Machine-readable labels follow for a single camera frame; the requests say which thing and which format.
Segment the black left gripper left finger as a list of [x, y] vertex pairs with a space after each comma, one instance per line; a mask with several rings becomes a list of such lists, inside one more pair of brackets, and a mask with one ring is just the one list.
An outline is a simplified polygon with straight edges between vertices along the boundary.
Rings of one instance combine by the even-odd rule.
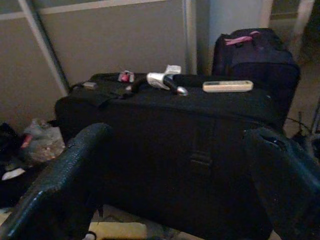
[[4, 221], [6, 240], [82, 240], [103, 205], [103, 175], [114, 137], [94, 123], [72, 138]]

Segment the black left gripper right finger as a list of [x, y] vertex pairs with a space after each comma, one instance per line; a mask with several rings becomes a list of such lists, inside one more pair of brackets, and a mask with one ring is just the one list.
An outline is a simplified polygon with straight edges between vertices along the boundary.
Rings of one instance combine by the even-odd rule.
[[294, 140], [260, 127], [243, 144], [259, 200], [283, 240], [320, 238], [320, 164]]

